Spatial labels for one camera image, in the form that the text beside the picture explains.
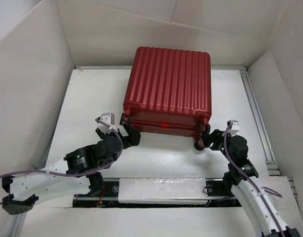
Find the red hard-shell suitcase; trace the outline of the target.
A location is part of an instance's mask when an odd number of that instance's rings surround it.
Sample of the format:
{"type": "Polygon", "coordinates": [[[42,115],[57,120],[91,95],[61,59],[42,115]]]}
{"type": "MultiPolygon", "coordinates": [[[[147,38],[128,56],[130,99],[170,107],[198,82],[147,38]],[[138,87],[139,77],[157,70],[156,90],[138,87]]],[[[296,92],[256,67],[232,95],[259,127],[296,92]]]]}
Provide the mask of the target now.
{"type": "Polygon", "coordinates": [[[211,57],[207,52],[140,46],[124,96],[120,124],[140,132],[194,138],[210,132],[211,57]]]}

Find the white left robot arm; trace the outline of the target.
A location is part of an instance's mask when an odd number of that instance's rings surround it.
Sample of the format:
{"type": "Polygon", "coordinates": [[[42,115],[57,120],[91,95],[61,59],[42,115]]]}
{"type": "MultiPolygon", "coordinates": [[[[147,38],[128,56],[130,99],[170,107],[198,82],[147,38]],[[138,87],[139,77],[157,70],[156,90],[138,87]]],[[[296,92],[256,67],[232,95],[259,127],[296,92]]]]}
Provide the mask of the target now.
{"type": "Polygon", "coordinates": [[[7,174],[1,186],[7,192],[2,208],[10,215],[30,211],[35,205],[69,195],[100,196],[105,191],[101,170],[118,160],[122,151],[140,143],[141,134],[128,123],[119,129],[104,122],[98,123],[100,141],[66,154],[58,162],[40,170],[23,170],[7,174]]]}

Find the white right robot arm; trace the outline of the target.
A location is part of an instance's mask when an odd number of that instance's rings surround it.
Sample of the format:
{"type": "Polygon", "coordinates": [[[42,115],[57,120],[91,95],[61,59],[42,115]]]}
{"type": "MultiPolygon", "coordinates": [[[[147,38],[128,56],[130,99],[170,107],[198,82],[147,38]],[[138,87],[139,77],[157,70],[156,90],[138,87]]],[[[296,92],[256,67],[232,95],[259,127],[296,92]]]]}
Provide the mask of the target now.
{"type": "Polygon", "coordinates": [[[299,237],[299,231],[289,227],[269,199],[269,193],[276,195],[277,192],[261,185],[259,174],[248,159],[247,140],[237,135],[238,121],[228,121],[225,131],[219,129],[211,131],[210,128],[207,125],[202,130],[194,147],[198,151],[204,149],[220,151],[229,161],[228,172],[223,176],[221,187],[227,196],[235,197],[243,207],[255,235],[299,237]]]}

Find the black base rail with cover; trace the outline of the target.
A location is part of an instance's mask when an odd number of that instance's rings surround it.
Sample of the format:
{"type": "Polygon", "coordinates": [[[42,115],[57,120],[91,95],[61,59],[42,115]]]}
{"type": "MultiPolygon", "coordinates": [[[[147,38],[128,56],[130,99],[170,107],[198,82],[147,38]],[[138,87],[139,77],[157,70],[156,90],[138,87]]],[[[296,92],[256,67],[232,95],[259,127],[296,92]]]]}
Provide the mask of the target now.
{"type": "Polygon", "coordinates": [[[96,196],[74,195],[75,208],[240,207],[221,178],[104,178],[96,196]]]}

